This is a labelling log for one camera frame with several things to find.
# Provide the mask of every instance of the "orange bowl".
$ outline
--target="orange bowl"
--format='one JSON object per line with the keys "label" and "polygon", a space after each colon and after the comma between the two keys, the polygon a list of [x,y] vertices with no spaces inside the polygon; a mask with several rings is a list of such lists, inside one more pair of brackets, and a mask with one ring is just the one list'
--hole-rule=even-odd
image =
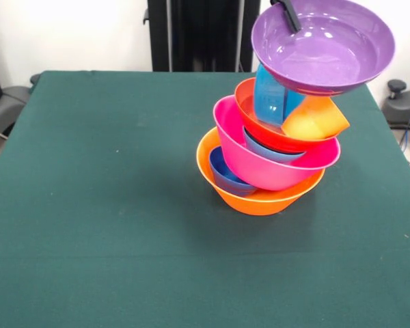
{"label": "orange bowl", "polygon": [[209,157],[211,150],[217,146],[220,146],[219,133],[217,128],[213,128],[205,134],[197,146],[196,161],[200,173],[219,193],[226,204],[234,210],[248,215],[272,215],[282,211],[302,195],[312,190],[325,173],[325,169],[322,169],[299,184],[285,190],[267,191],[259,189],[247,197],[239,197],[224,191],[215,184]]}

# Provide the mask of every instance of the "white wall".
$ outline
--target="white wall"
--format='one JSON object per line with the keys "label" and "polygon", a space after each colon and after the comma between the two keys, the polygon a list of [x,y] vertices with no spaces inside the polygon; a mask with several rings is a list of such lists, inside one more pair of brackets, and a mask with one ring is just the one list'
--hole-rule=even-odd
{"label": "white wall", "polygon": [[[396,37],[392,65],[369,85],[380,103],[389,79],[410,87],[410,0],[401,1],[406,12],[382,0],[355,1],[383,18]],[[262,10],[269,3],[262,0]],[[151,70],[149,27],[141,21],[146,7],[146,0],[0,0],[2,84],[27,84],[48,69]]]}
{"label": "white wall", "polygon": [[146,0],[0,0],[0,82],[43,70],[152,70]]}

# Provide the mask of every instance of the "orange cup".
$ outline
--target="orange cup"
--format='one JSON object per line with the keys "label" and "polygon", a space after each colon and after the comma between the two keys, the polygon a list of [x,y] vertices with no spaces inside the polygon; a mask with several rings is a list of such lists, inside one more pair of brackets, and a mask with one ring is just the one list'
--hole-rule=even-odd
{"label": "orange cup", "polygon": [[349,126],[330,97],[307,96],[286,118],[281,129],[292,138],[319,140],[336,136]]}
{"label": "orange cup", "polygon": [[214,181],[210,166],[211,150],[220,146],[217,128],[211,129],[199,142],[196,161],[204,178],[213,186],[223,200],[234,210],[248,215],[272,215],[278,213],[312,190],[322,179],[325,169],[310,176],[295,186],[281,191],[259,189],[247,197],[239,197],[219,188]]}

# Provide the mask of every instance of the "bowl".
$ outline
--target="bowl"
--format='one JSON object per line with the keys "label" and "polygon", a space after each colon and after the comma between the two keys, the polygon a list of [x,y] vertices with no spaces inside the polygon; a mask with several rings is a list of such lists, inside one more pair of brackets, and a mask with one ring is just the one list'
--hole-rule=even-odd
{"label": "bowl", "polygon": [[283,86],[333,96],[377,77],[391,62],[395,42],[373,12],[347,0],[292,0],[302,30],[292,34],[278,3],[254,23],[252,46]]}
{"label": "bowl", "polygon": [[312,190],[322,179],[325,170],[310,176],[299,184],[283,191],[257,190],[247,197],[232,195],[218,187],[214,181],[209,156],[213,149],[220,146],[217,128],[211,129],[199,142],[196,161],[200,173],[213,186],[226,204],[234,210],[248,215],[272,215],[288,207],[303,194]]}
{"label": "bowl", "polygon": [[340,157],[337,139],[312,148],[292,164],[276,163],[248,150],[243,137],[243,121],[234,96],[219,100],[214,106],[226,165],[243,181],[260,189],[284,190],[333,165]]}
{"label": "bowl", "polygon": [[280,85],[263,65],[258,66],[254,86],[254,109],[260,121],[281,126],[304,98],[305,95]]}
{"label": "bowl", "polygon": [[284,121],[289,137],[319,140],[337,136],[349,122],[330,97],[308,96]]}
{"label": "bowl", "polygon": [[262,145],[278,152],[305,152],[334,139],[295,139],[285,135],[280,128],[258,121],[254,113],[254,84],[255,78],[242,81],[235,89],[235,97],[246,130]]}
{"label": "bowl", "polygon": [[261,143],[256,141],[249,132],[247,132],[246,128],[243,128],[243,134],[245,137],[246,148],[252,152],[255,152],[257,155],[260,155],[266,159],[270,159],[271,161],[278,162],[278,163],[289,163],[301,158],[305,152],[297,152],[294,154],[285,153],[285,152],[277,152],[273,149],[267,148],[263,146]]}
{"label": "bowl", "polygon": [[215,184],[228,193],[245,197],[257,190],[257,188],[247,184],[231,172],[223,159],[223,152],[220,146],[211,151],[210,166],[213,171]]}

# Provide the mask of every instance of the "bowl rim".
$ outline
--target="bowl rim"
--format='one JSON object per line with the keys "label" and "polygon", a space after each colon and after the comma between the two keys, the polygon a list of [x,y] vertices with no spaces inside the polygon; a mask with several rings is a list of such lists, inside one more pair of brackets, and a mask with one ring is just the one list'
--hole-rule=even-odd
{"label": "bowl rim", "polygon": [[260,61],[260,63],[261,63],[265,68],[267,68],[268,70],[270,70],[271,72],[274,72],[276,75],[279,75],[283,80],[291,81],[291,82],[293,82],[293,83],[297,83],[297,84],[299,84],[299,85],[303,85],[305,88],[306,88],[306,87],[309,87],[309,88],[314,88],[314,89],[319,89],[319,88],[334,88],[334,89],[336,89],[336,90],[331,90],[332,92],[333,92],[333,91],[337,91],[337,89],[342,90],[342,91],[345,91],[345,90],[350,89],[350,88],[352,88],[352,87],[357,87],[357,86],[359,86],[359,85],[361,85],[361,84],[364,84],[364,83],[367,83],[367,82],[369,82],[369,81],[375,79],[377,76],[379,76],[379,75],[391,64],[391,62],[392,62],[392,60],[393,60],[393,58],[394,58],[394,56],[395,56],[396,43],[395,43],[395,37],[394,37],[394,35],[393,35],[393,33],[392,33],[392,30],[390,29],[389,25],[387,25],[386,22],[385,22],[383,19],[381,19],[380,16],[378,16],[377,14],[375,14],[372,10],[369,10],[368,8],[362,6],[362,5],[358,4],[358,3],[355,3],[355,2],[349,1],[349,0],[336,0],[335,2],[348,3],[349,5],[353,5],[353,6],[357,7],[357,8],[359,8],[359,9],[365,10],[365,11],[367,11],[367,12],[373,14],[375,17],[377,17],[378,20],[379,20],[379,22],[380,22],[382,25],[384,25],[385,27],[387,27],[387,30],[389,31],[389,33],[388,33],[388,34],[389,34],[389,37],[392,39],[393,51],[392,51],[392,54],[390,55],[390,57],[388,58],[388,61],[387,61],[386,65],[384,65],[384,67],[382,67],[382,68],[379,70],[379,72],[376,72],[376,73],[370,75],[370,77],[367,77],[367,78],[365,78],[365,79],[359,79],[359,80],[357,80],[357,81],[355,81],[355,82],[352,82],[352,83],[347,83],[347,84],[324,84],[324,83],[323,83],[322,85],[319,85],[319,84],[316,85],[316,84],[308,83],[308,82],[306,82],[306,81],[301,81],[301,80],[298,80],[298,79],[293,79],[293,78],[290,78],[290,77],[286,77],[286,76],[285,76],[284,74],[282,74],[281,72],[278,72],[276,69],[270,67],[270,65],[267,65],[266,62],[265,62],[264,59],[263,59],[263,56],[261,56],[261,55],[257,52],[257,49],[256,49],[256,47],[254,46],[254,31],[255,31],[255,29],[257,28],[257,25],[260,24],[259,22],[260,22],[261,16],[265,15],[269,10],[274,10],[273,7],[274,7],[275,5],[280,5],[280,4],[278,4],[278,3],[276,3],[275,5],[271,5],[271,6],[270,6],[269,8],[267,8],[263,13],[261,13],[261,14],[257,17],[257,19],[255,20],[254,25],[252,26],[252,30],[251,30],[251,44],[252,44],[252,49],[254,50],[254,53],[255,53],[255,55],[257,56],[257,58],[258,58],[258,60]]}
{"label": "bowl rim", "polygon": [[[291,197],[278,198],[278,199],[276,199],[276,200],[253,200],[253,199],[251,199],[251,198],[249,198],[249,197],[251,197],[254,193],[251,194],[251,195],[248,195],[248,196],[246,196],[246,197],[241,197],[241,196],[234,195],[233,193],[229,193],[228,191],[223,190],[222,188],[220,188],[219,186],[217,186],[217,185],[205,174],[204,170],[202,169],[202,166],[200,165],[200,161],[199,161],[199,151],[201,150],[201,145],[204,143],[204,140],[208,137],[208,135],[210,135],[210,134],[212,134],[212,133],[218,133],[216,126],[215,126],[214,128],[212,128],[212,129],[210,129],[210,130],[200,139],[199,144],[197,145],[197,148],[196,148],[196,164],[197,164],[197,167],[198,167],[199,170],[200,170],[200,173],[201,173],[201,174],[203,175],[203,177],[208,181],[208,183],[209,183],[211,186],[213,186],[213,188],[218,189],[220,192],[222,192],[222,193],[224,193],[224,194],[226,194],[226,195],[228,195],[228,196],[230,196],[230,197],[233,197],[233,198],[236,198],[236,199],[239,199],[239,200],[243,200],[243,201],[246,201],[246,202],[253,202],[253,203],[278,203],[278,202],[287,202],[288,200],[293,200],[293,199],[295,199],[295,198],[299,198],[299,197],[305,195],[306,193],[308,193],[309,191],[311,191],[315,186],[317,186],[317,185],[319,184],[319,182],[322,180],[323,176],[325,175],[325,171],[326,171],[325,168],[324,168],[324,169],[321,169],[319,172],[316,172],[315,174],[319,174],[319,177],[318,177],[306,190],[304,190],[304,191],[302,191],[302,192],[300,192],[300,193],[298,193],[298,194],[296,194],[296,195],[293,195],[293,196],[291,196]],[[305,182],[307,179],[310,179],[311,177],[312,177],[312,176],[310,176],[310,177],[308,177],[308,178],[302,180],[300,183],[296,184],[295,186],[290,187],[289,189],[296,187],[297,185],[299,185],[299,184]],[[271,193],[279,193],[279,192],[282,192],[282,191],[285,191],[285,190],[287,190],[287,189],[280,190],[280,191],[270,191],[270,192],[271,192]]]}
{"label": "bowl rim", "polygon": [[299,166],[289,165],[289,164],[286,164],[286,163],[278,163],[278,162],[272,161],[272,160],[270,160],[270,159],[266,159],[265,157],[260,156],[260,155],[256,154],[255,152],[252,152],[251,150],[247,149],[246,147],[243,147],[243,146],[240,145],[237,141],[235,141],[233,138],[231,138],[231,136],[228,135],[228,133],[222,128],[222,126],[220,125],[220,123],[219,123],[219,121],[217,120],[217,117],[216,117],[217,106],[219,105],[219,103],[222,102],[222,101],[226,101],[226,100],[229,100],[229,99],[233,99],[234,102],[235,102],[235,103],[237,104],[237,106],[238,106],[238,103],[236,102],[236,99],[235,99],[235,98],[236,98],[235,95],[230,95],[230,96],[226,96],[226,97],[223,97],[223,98],[219,99],[219,100],[215,103],[215,105],[214,105],[214,108],[213,108],[213,117],[214,117],[214,121],[215,121],[215,123],[216,123],[217,128],[218,128],[229,140],[231,140],[231,142],[232,142],[236,147],[241,148],[241,149],[243,149],[244,151],[247,151],[248,153],[252,154],[253,156],[258,157],[259,159],[261,159],[261,160],[263,160],[263,161],[266,161],[266,162],[268,162],[268,163],[270,163],[270,164],[272,164],[272,165],[279,165],[279,166],[287,167],[287,168],[289,168],[289,169],[300,169],[300,170],[304,170],[304,171],[305,171],[305,170],[306,170],[306,171],[316,171],[316,170],[319,170],[319,169],[324,169],[324,168],[326,168],[326,167],[331,167],[332,165],[336,164],[337,161],[339,160],[340,155],[341,155],[341,153],[342,153],[342,148],[341,148],[341,146],[340,146],[340,142],[338,141],[337,137],[334,137],[334,141],[336,142],[336,146],[337,146],[337,149],[338,149],[337,154],[336,154],[336,157],[335,157],[334,160],[332,160],[328,165],[320,166],[320,167],[299,167]]}
{"label": "bowl rim", "polygon": [[313,139],[309,139],[309,140],[307,140],[307,139],[296,139],[296,138],[293,138],[293,137],[290,137],[290,136],[286,135],[285,133],[279,133],[279,132],[277,132],[277,131],[274,131],[274,130],[272,130],[271,128],[268,128],[267,126],[261,124],[259,121],[257,121],[257,119],[256,119],[256,120],[253,119],[252,117],[250,117],[249,115],[247,115],[247,113],[243,110],[243,108],[241,107],[240,102],[238,101],[238,97],[236,96],[236,95],[237,95],[237,90],[238,90],[238,88],[241,87],[244,83],[250,82],[251,80],[254,80],[254,81],[255,81],[256,78],[255,78],[255,77],[250,77],[250,78],[248,78],[248,79],[244,79],[243,81],[241,81],[241,82],[235,87],[235,93],[234,93],[235,101],[237,102],[238,110],[242,113],[242,115],[243,115],[244,117],[246,117],[249,121],[253,122],[256,126],[259,126],[262,130],[266,130],[267,132],[269,132],[269,133],[271,133],[271,134],[273,134],[273,135],[279,135],[279,137],[284,137],[284,138],[289,139],[289,140],[292,140],[292,141],[302,141],[302,142],[304,142],[304,143],[310,143],[310,144],[321,144],[322,142],[325,142],[325,141],[334,139],[334,138],[336,138],[336,137],[338,136],[338,134],[337,134],[337,135],[332,135],[332,136],[330,136],[330,137],[328,137],[328,138],[325,138],[325,139],[316,139],[316,140],[313,140]]}
{"label": "bowl rim", "polygon": [[210,154],[208,155],[208,160],[210,161],[210,166],[211,166],[211,169],[213,169],[214,171],[216,171],[222,178],[224,178],[225,180],[227,180],[227,181],[230,181],[231,183],[234,183],[235,185],[238,185],[238,186],[240,186],[240,187],[242,187],[242,188],[251,188],[251,189],[254,189],[254,190],[256,190],[256,189],[258,189],[257,187],[255,187],[255,186],[253,186],[252,184],[249,184],[249,183],[247,183],[247,182],[245,182],[245,181],[243,181],[243,182],[238,182],[238,181],[233,181],[233,180],[231,180],[231,179],[229,179],[229,178],[227,178],[226,176],[224,176],[222,173],[220,173],[220,171],[215,167],[215,165],[214,165],[214,163],[213,163],[213,161],[211,160],[211,155],[213,154],[213,152],[214,151],[216,151],[216,150],[218,150],[220,148],[220,151],[222,152],[222,157],[223,157],[223,150],[221,149],[221,146],[217,146],[217,147],[214,147],[211,151],[210,151]]}

